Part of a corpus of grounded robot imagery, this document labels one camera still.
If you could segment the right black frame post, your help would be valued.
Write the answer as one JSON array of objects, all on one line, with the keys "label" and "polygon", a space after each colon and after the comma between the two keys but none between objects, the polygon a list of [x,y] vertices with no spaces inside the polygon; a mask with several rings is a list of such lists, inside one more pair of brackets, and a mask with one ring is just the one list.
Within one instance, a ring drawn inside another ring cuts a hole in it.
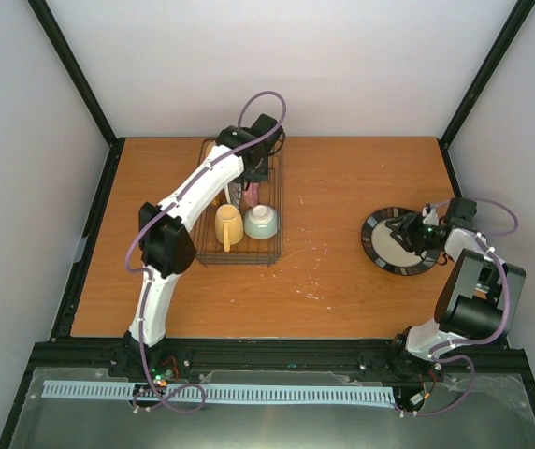
[{"label": "right black frame post", "polygon": [[469,117],[478,98],[492,79],[496,69],[511,47],[521,27],[535,7],[535,0],[518,0],[490,47],[487,55],[476,72],[469,88],[463,95],[455,113],[446,126],[439,144],[444,152],[448,152],[461,127]]}]

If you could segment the grey wire dish rack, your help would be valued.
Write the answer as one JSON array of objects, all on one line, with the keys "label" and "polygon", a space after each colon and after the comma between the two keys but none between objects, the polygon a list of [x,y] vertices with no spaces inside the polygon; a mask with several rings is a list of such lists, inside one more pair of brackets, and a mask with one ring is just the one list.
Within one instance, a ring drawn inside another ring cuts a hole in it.
[{"label": "grey wire dish rack", "polygon": [[[196,259],[203,265],[272,265],[282,255],[283,151],[264,159],[247,178],[231,181],[197,220],[193,238]],[[227,251],[221,242],[216,213],[223,205],[237,208],[242,237]]]}]

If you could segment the white blue striped plate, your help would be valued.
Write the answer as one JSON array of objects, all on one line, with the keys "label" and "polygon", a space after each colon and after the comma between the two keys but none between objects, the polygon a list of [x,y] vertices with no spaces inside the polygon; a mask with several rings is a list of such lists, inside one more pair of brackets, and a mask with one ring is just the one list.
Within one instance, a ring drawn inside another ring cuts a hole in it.
[{"label": "white blue striped plate", "polygon": [[242,199],[242,186],[240,183],[232,181],[224,188],[226,202],[235,208],[240,207]]}]

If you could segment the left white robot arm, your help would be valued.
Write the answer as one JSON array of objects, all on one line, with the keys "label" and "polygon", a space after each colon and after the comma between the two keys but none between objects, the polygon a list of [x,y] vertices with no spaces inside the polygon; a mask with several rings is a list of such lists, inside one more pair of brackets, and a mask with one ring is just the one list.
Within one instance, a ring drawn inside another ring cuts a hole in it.
[{"label": "left white robot arm", "polygon": [[197,219],[228,183],[261,165],[282,134],[282,121],[262,114],[251,127],[230,125],[214,140],[209,154],[172,194],[139,210],[139,230],[124,258],[125,269],[142,275],[137,311],[128,328],[139,345],[129,363],[153,376],[163,354],[153,347],[166,335],[170,301],[196,248],[190,232]]}]

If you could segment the yellow ceramic mug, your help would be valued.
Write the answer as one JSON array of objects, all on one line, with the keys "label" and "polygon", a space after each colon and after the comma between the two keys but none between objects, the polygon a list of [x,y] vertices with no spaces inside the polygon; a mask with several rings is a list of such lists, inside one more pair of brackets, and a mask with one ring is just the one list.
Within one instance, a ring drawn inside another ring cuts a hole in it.
[{"label": "yellow ceramic mug", "polygon": [[220,206],[215,213],[214,228],[216,239],[229,253],[233,245],[241,242],[244,234],[242,216],[239,210],[230,204]]}]

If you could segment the light green ceramic bowl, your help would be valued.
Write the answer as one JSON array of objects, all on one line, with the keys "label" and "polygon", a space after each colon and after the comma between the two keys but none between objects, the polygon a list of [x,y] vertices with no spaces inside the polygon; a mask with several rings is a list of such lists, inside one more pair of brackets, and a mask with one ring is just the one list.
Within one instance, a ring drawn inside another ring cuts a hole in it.
[{"label": "light green ceramic bowl", "polygon": [[278,212],[271,206],[259,204],[244,215],[244,232],[251,239],[270,239],[279,230]]}]

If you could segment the pink polka dot plate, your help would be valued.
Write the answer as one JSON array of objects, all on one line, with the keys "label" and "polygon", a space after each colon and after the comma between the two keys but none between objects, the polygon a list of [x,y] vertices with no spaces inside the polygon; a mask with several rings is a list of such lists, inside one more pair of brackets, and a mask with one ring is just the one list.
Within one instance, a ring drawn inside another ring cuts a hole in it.
[{"label": "pink polka dot plate", "polygon": [[247,189],[243,192],[244,202],[251,209],[259,204],[259,190],[260,184],[258,182],[250,182]]}]

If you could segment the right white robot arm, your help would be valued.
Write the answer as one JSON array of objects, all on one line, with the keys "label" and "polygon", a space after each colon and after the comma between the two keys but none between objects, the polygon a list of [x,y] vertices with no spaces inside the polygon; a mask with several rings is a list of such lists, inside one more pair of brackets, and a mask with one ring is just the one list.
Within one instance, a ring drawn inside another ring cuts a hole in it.
[{"label": "right white robot arm", "polygon": [[387,364],[390,370],[423,372],[433,363],[447,363],[444,355],[457,348],[481,346],[506,337],[525,283],[525,271],[504,261],[487,243],[485,232],[473,225],[481,203],[516,215],[495,200],[454,197],[445,214],[427,203],[420,213],[389,220],[391,239],[408,253],[422,256],[435,250],[454,262],[436,303],[433,318],[409,326],[393,339]]}]

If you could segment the black frame post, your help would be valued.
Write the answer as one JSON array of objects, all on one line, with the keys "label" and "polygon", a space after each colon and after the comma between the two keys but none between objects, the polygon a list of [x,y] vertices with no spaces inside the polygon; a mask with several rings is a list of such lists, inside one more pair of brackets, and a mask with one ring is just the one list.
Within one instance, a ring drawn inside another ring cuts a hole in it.
[{"label": "black frame post", "polygon": [[535,0],[518,0],[490,47],[487,55],[476,72],[469,88],[463,95],[455,113],[446,126],[439,144],[444,152],[448,152],[461,127],[469,117],[478,98],[492,79],[496,69],[511,47],[521,27],[535,7]]},{"label": "black frame post", "polygon": [[88,109],[98,131],[105,142],[111,147],[118,138],[112,130],[106,114],[102,110],[48,2],[45,0],[27,0],[27,3],[35,14],[37,21],[51,43],[85,107]]}]

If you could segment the left black frame post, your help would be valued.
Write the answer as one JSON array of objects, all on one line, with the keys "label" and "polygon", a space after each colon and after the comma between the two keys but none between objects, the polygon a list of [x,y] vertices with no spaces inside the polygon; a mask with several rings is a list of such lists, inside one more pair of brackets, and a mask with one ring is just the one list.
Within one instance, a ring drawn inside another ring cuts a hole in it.
[{"label": "left black frame post", "polygon": [[118,138],[112,130],[106,114],[102,110],[48,2],[45,0],[27,0],[27,3],[35,14],[37,21],[51,43],[85,107],[88,109],[98,131],[105,142],[111,147]]}]

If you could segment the black aluminium frame rail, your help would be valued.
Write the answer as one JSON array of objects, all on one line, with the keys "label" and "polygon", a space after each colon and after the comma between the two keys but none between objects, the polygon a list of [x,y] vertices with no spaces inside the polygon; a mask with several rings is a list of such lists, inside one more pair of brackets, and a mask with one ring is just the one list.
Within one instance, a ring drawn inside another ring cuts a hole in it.
[{"label": "black aluminium frame rail", "polygon": [[28,369],[105,368],[115,377],[143,378],[174,368],[196,381],[214,370],[332,371],[361,381],[413,382],[435,372],[466,373],[466,362],[442,364],[402,355],[390,340],[173,339],[141,350],[119,338],[58,338],[34,346]]}]

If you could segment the black striped plate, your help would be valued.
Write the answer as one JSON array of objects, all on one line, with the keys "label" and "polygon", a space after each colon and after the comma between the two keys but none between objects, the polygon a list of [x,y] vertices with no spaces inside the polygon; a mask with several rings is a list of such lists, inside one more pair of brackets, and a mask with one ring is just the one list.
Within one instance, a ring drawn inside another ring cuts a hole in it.
[{"label": "black striped plate", "polygon": [[362,225],[361,244],[369,260],[377,267],[398,276],[416,276],[433,268],[441,256],[441,251],[430,249],[416,255],[402,248],[387,224],[402,219],[413,210],[389,207],[374,211]]}]

